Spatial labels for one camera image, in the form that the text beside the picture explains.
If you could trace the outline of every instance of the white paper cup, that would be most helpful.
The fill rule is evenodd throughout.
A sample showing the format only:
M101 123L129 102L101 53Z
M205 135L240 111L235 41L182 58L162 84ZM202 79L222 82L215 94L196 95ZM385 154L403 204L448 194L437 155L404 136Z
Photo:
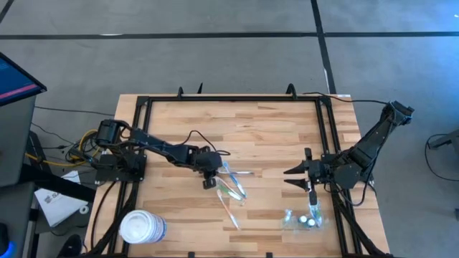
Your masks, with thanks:
M131 211L123 218L120 235L129 244L146 244L161 241L166 236L166 221L148 211Z

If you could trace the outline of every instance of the concrete floor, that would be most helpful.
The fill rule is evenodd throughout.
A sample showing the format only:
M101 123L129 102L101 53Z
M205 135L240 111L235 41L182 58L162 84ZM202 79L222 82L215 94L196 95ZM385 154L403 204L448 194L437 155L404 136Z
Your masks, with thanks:
M459 3L453 0L318 2L325 32L459 31L455 17ZM0 8L5 3L0 0ZM307 0L15 0L0 24L0 34L315 29ZM327 38L326 43L338 94L399 100L416 109L412 124L397 129L388 140L375 168L378 203L392 253L456 257L459 221L453 210L459 208L459 183L434 177L423 151L429 135L459 128L459 39ZM201 82L205 92L278 93L288 83L299 92L327 92L314 37L0 40L0 51L48 86L37 104L54 108L113 113L119 94L171 93L179 86L195 92ZM355 108L365 133L379 117L381 106L359 103ZM96 128L100 119L45 110L34 114L35 123L70 140ZM61 144L35 131L43 145ZM438 173L459 178L458 159L449 147L429 155ZM66 221L61 230L87 223L86 219ZM43 234L39 257L55 257L55 243L65 239Z

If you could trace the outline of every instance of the wooden table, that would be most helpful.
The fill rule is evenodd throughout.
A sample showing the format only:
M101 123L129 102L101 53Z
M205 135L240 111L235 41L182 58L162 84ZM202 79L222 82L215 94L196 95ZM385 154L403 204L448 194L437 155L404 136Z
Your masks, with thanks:
M132 123L137 97L121 95L115 119ZM349 148L361 137L354 108L351 103L333 100L333 112L341 148ZM325 108L323 115L328 121ZM147 152L148 165L136 207L164 217L168 231L160 243L131 245L129 257L185 257L188 252L196 252L197 257L264 257L266 252L272 252L275 257L341 256L331 197L322 187L317 188L326 220L322 229L295 234L283 231L280 226L285 209L292 209L297 215L308 209L306 194L284 183L287 177L283 171L297 166L305 158L305 147L312 149L315 158L322 154L312 102L154 102L149 128L150 134L171 143L182 142L190 130L199 130L218 149L231 152L232 155L224 159L232 168L254 171L255 176L239 177L247 192L244 206L239 206L234 199L224 199L242 228L237 231L215 190L202 188L202 177L198 173L176 168L163 157ZM326 128L333 150L328 123ZM203 146L206 143L194 135L189 144ZM107 187L105 184L98 188L94 207L99 205ZM113 220L118 189L119 183L102 205L95 229L96 242ZM360 200L362 189L363 184L359 183L351 190L354 202ZM355 208L355 214L376 246L388 252L377 200L371 190L367 191L364 204ZM95 209L86 234L88 247L94 215ZM349 228L344 223L352 252ZM118 236L118 251L121 243Z

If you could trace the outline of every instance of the black cable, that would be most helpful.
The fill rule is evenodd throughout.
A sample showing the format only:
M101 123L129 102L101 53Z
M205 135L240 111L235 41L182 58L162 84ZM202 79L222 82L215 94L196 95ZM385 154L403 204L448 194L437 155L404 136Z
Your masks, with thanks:
M335 96L332 96L332 95L323 94L323 93L320 93L320 92L304 92L303 94L319 94L319 95L322 95L322 96L331 97L331 98L334 98L335 100L339 100L339 101L347 102L347 103L353 103L353 102L372 102L372 103L379 103L379 104L387 105L387 102L380 101L380 100L343 100L343 99L341 99L341 98L339 98L339 97L335 97Z
M433 171L432 167L430 166L429 159L427 158L427 148L429 147L430 139L432 139L432 138L434 138L434 137L437 137L437 136L444 136L444 135L446 135L446 134L444 134L444 133L438 133L438 134L434 134L434 135L430 136L430 137L427 139L427 141L425 142L425 147L424 147L425 162L426 162L427 167L429 168L430 172L432 172L432 174L434 174L436 177L441 178L441 179L446 180L446 181L459 182L459 179L445 178L445 177L442 177L442 176L438 175L436 172Z
M73 142L71 142L71 141L69 141L69 140L66 140L66 139L60 137L60 135L58 135L58 134L56 134L56 133L48 132L47 130L43 129L43 127L41 127L41 126L39 126L39 125L37 125L37 124L34 124L33 122L32 122L32 125L37 126L40 130L42 130L42 131L45 132L45 133L48 133L48 134L50 134L50 135L57 136L59 139L65 141L65 142L67 142L67 143L73 144Z
M66 110L66 109L62 109L62 108L40 107L40 106L35 106L35 108L39 108L39 109L43 109L43 110L62 111L62 112L90 113L90 114L96 114L96 115L115 116L114 114L107 114L107 113L96 112L96 111L87 111L87 110Z
M372 174L373 174L373 167L374 167L374 164L376 163L376 159L374 159L374 162L373 162L373 165L372 165L372 168L370 170L370 172L368 172L368 176L366 177L366 180L365 180L365 186L364 186L364 192L362 193L361 195L361 200L359 203L355 204L352 202L352 200L349 200L344 194L343 194L343 191L339 191L339 194L341 195L341 197L343 197L343 199L345 201L347 201L348 203L350 203L352 206L354 207L358 207L358 206L361 206L364 201L365 201L365 194L366 194L366 188L368 187L369 185L369 182L370 182L370 178L372 177Z
M374 192L374 195L375 195L375 196L378 196L378 193L376 192L376 189L375 189L375 187L374 187L374 186L372 186L370 183L368 184L368 186L369 186L369 187L370 187L370 188L373 190L373 192Z
M87 246L85 244L85 240L82 240L81 241L81 244L83 245L83 247L85 248L85 253L87 254Z
M105 197L107 197L108 192L112 189L112 187L115 185L115 183L116 183L116 181L115 181L115 182L112 182L112 184L109 185L109 187L107 188L107 191L105 191L105 193L103 194L103 196L102 196L102 198L101 198L101 200L100 200L98 209L95 211L94 221L93 221L93 230L91 230L91 249L94 249L95 223L96 223L97 220L98 220L100 207L102 207L102 204L103 204L103 202L104 202L104 200L105 200Z
M67 147L70 147L72 144L69 144L69 145L59 145L59 146L56 146L56 147L38 147L38 146L34 146L34 145L28 145L28 147L30 148L37 148L37 149L40 149L40 150L52 150L52 149L57 149L57 150L63 150Z
M200 136L201 136L201 137L202 137L202 138L203 138L203 139L204 139L204 140L214 149L214 151L217 152L217 153L219 153L221 156L229 156L229 155L231 155L231 153L230 153L229 151L226 151L226 150L217 150L217 149L215 148L215 146L210 142L210 140L207 140L207 138L205 138L205 137L202 135L202 133L199 132L198 130L191 130L191 131L189 131L188 137L186 137L186 139L184 140L184 142L179 143L179 144L176 144L176 145L174 145L174 146L183 145L183 144L187 143L187 142L189 141L189 139L190 139L192 133L197 133L197 134L199 134L199 135L200 135Z

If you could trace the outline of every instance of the computer monitor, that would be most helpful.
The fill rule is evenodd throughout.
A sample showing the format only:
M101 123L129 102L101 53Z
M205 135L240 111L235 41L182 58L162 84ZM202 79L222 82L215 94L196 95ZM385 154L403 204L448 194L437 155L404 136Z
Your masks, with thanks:
M0 52L0 107L46 90L41 82Z

